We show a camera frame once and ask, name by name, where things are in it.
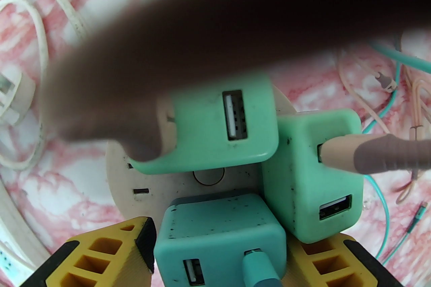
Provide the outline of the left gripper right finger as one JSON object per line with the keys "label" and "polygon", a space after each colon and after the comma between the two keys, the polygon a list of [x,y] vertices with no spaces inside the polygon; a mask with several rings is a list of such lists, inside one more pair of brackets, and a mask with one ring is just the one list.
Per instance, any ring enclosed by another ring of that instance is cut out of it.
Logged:
{"label": "left gripper right finger", "polygon": [[402,284],[346,234],[305,244],[287,235],[288,287],[400,287]]}

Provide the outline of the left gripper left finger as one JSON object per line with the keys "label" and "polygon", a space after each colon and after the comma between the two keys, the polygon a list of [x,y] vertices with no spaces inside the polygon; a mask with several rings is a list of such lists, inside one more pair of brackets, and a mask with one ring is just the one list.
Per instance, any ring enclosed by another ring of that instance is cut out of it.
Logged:
{"label": "left gripper left finger", "polygon": [[149,287],[157,229],[135,217],[70,238],[23,287]]}

